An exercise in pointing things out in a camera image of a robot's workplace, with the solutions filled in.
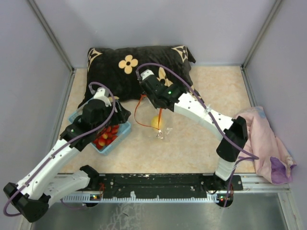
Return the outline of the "yellow apple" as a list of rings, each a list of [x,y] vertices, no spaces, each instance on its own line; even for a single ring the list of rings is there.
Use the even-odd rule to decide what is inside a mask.
[[[163,129],[164,128],[164,120],[163,118],[157,116],[154,116],[151,120],[151,126],[157,129]]]

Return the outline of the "clear zip top bag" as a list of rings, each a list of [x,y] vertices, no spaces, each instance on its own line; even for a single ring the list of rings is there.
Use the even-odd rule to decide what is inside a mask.
[[[142,94],[134,109],[134,121],[145,129],[144,133],[149,138],[163,141],[170,139],[173,131],[171,112],[166,109],[154,108],[149,98]]]

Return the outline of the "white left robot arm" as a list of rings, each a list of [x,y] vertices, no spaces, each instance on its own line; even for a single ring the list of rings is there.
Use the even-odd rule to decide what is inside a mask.
[[[22,215],[32,223],[66,195],[80,189],[96,189],[100,184],[99,173],[89,165],[60,183],[51,185],[50,182],[66,163],[95,141],[104,128],[124,124],[130,115],[118,100],[92,99],[80,107],[73,122],[43,160],[19,182],[5,185],[3,191],[8,201],[3,214],[7,217]]]

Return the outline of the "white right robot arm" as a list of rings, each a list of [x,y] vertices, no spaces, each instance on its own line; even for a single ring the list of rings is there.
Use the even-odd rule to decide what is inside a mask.
[[[175,84],[166,87],[153,74],[142,77],[140,86],[155,108],[183,115],[210,130],[220,140],[216,149],[219,160],[214,172],[214,184],[221,190],[226,189],[231,184],[238,155],[248,139],[245,119],[233,119],[209,107],[204,108],[182,87]]]

